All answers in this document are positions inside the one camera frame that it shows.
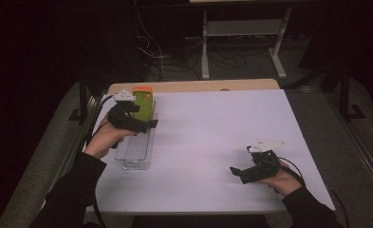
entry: gray floor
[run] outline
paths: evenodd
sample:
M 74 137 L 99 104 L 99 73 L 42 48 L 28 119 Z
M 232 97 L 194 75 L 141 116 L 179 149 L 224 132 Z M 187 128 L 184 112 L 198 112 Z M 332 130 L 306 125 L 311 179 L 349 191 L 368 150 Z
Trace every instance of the gray floor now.
M 227 42 L 213 40 L 210 43 L 212 50 L 209 52 L 211 56 L 209 61 L 210 80 L 273 78 L 280 86 L 285 86 L 310 72 L 310 70 L 298 67 L 308 43 L 306 39 L 288 38 L 283 43 L 279 56 L 288 75 L 285 80 L 278 79 L 267 53 L 267 47 L 272 43 L 272 39 L 237 38 Z M 165 58 L 163 62 L 166 63 L 166 69 L 172 70 L 164 71 L 164 77 L 168 81 L 196 80 L 196 74 L 201 72 L 198 53 L 190 56 L 188 61 Z M 151 76 L 147 81 L 155 81 L 155 79 L 157 77 Z M 352 123 L 346 124 L 335 111 L 336 105 L 334 103 L 339 99 L 338 91 L 331 94 L 321 92 L 319 90 L 321 81 L 322 77 L 319 77 L 298 89 L 287 90 L 290 105 L 325 184 L 337 193 L 344 204 L 350 227 L 373 227 L 373 179 L 361 159 L 361 153 L 357 148 L 358 143 L 352 140 L 352 134 L 349 131 L 354 129 L 358 133 L 363 145 L 373 158 L 373 103 L 366 90 L 357 82 L 352 81 L 350 101 L 360 107 L 366 119 L 354 120 Z M 75 85 L 68 91 L 37 148 L 37 151 L 44 151 L 44 154 L 49 156 L 48 162 L 55 168 L 50 168 L 45 171 L 45 174 L 38 177 L 33 177 L 33 175 L 23 177 L 1 219 L 0 227 L 11 227 L 12 223 L 16 224 L 14 227 L 27 227 L 28 222 L 36 215 L 40 204 L 42 205 L 43 195 L 49 186 L 38 190 L 34 190 L 31 186 L 33 186 L 34 180 L 40 178 L 53 179 L 54 172 L 56 172 L 54 170 L 57 167 L 53 162 L 61 160 L 65 156 L 65 149 L 69 148 L 70 142 L 74 138 L 78 126 L 68 122 L 67 117 L 73 108 L 78 107 L 77 89 Z M 337 218 L 342 224 L 345 224 L 342 206 L 333 195 L 331 196 L 337 208 Z M 29 210 L 28 206 L 23 207 L 22 205 L 27 199 L 32 199 L 28 202 L 31 205 Z M 133 219 L 132 217 L 115 215 L 103 215 L 103 218 L 108 227 L 121 228 L 130 227 Z M 270 226 L 274 228 L 291 225 L 288 215 L 271 215 L 267 216 L 267 219 Z M 96 219 L 93 214 L 87 214 L 85 220 L 95 221 Z

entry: dark background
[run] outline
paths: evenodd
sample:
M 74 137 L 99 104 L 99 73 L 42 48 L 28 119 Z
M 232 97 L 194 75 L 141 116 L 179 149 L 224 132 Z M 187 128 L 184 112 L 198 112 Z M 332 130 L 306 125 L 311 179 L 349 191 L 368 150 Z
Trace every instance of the dark background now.
M 99 4 L 128 3 L 106 0 Z M 0 1 L 0 216 L 56 107 L 79 75 L 84 75 L 93 95 L 112 83 L 141 82 L 145 77 L 144 60 L 135 51 L 135 15 L 90 17 L 67 11 L 82 6 L 95 3 Z M 267 17 L 279 11 L 261 13 Z M 182 37 L 201 35 L 201 15 L 188 11 L 141 16 L 151 35 L 165 44 L 164 51 L 181 56 Z M 212 17 L 239 19 L 252 13 L 241 10 L 237 15 L 223 10 Z M 177 28 L 172 35 L 162 29 L 170 27 Z M 366 86 L 373 99 L 373 5 L 295 8 L 288 34 L 314 35 L 302 67 L 316 70 L 335 56 L 343 56 L 352 76 Z

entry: white table surface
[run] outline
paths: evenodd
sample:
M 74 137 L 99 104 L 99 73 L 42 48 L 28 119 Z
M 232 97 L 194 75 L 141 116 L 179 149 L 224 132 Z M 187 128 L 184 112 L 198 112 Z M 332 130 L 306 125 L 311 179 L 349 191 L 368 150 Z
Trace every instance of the white table surface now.
M 285 212 L 282 197 L 267 185 L 243 184 L 230 171 L 254 166 L 246 147 L 257 139 L 286 142 L 273 151 L 294 162 L 314 197 L 335 209 L 284 90 L 154 93 L 154 100 L 159 124 L 151 167 L 123 170 L 114 151 L 103 158 L 107 166 L 96 189 L 102 212 Z M 97 123 L 114 104 L 104 105 Z

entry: floor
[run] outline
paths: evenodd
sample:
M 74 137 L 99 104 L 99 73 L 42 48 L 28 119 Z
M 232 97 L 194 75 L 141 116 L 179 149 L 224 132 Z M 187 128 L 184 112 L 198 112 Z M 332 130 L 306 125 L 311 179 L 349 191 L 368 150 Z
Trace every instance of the floor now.
M 173 58 L 167 53 L 162 53 L 163 58 L 160 59 L 157 54 L 158 58 L 154 58 L 146 81 L 200 80 L 200 40 L 190 38 L 187 42 L 189 51 L 182 59 Z M 279 52 L 288 75 L 285 80 L 277 77 L 267 51 L 273 38 L 234 37 L 213 39 L 209 42 L 210 80 L 272 78 L 280 86 L 287 86 L 311 72 L 298 67 L 308 44 L 306 38 L 285 39 Z M 163 75 L 159 72 L 160 68 L 163 69 Z M 338 88 L 332 93 L 324 93 L 319 89 L 323 77 L 324 75 L 321 75 L 299 88 L 286 90 L 286 93 L 312 157 L 330 189 L 338 220 L 345 224 L 347 218 L 352 228 L 373 227 L 373 175 L 363 161 L 359 149 L 365 147 L 373 158 L 373 103 L 364 87 L 352 80 L 350 102 L 358 105 L 366 118 L 346 123 L 336 111 L 336 103 L 339 101 Z M 37 150 L 54 151 L 67 148 L 70 144 L 77 126 L 64 118 L 78 106 L 77 94 L 76 85 L 67 92 Z M 67 134 L 60 134 L 62 129 Z M 52 140 L 52 137 L 58 134 L 60 135 L 57 139 Z M 21 187 L 28 189 L 29 184 L 31 181 L 26 180 Z M 30 215 L 36 213 L 37 207 L 33 205 L 31 210 L 26 211 L 19 201 L 10 204 L 7 209 L 10 212 L 5 213 L 0 227 L 9 227 L 12 221 L 17 224 L 16 227 L 27 227 Z M 289 215 L 271 215 L 266 218 L 273 228 L 291 225 Z M 108 227 L 127 228 L 131 227 L 133 217 L 103 214 L 103 219 Z M 96 221 L 95 215 L 87 214 L 85 221 Z

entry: human hand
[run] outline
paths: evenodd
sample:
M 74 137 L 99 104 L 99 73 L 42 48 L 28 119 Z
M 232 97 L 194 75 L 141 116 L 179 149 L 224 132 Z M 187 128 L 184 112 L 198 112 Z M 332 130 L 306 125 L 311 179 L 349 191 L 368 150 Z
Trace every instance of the human hand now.
M 288 167 L 288 165 L 282 161 L 280 161 L 280 163 L 281 165 Z M 280 169 L 274 177 L 262 179 L 258 182 L 265 183 L 269 187 L 274 188 L 284 197 L 302 187 L 302 184 L 296 178 L 282 169 Z
M 116 128 L 107 120 L 107 116 L 105 116 L 100 123 L 99 129 L 92 137 L 91 142 L 85 148 L 84 153 L 101 159 L 108 154 L 113 144 L 122 142 L 126 136 L 136 134 L 137 132 L 134 131 Z

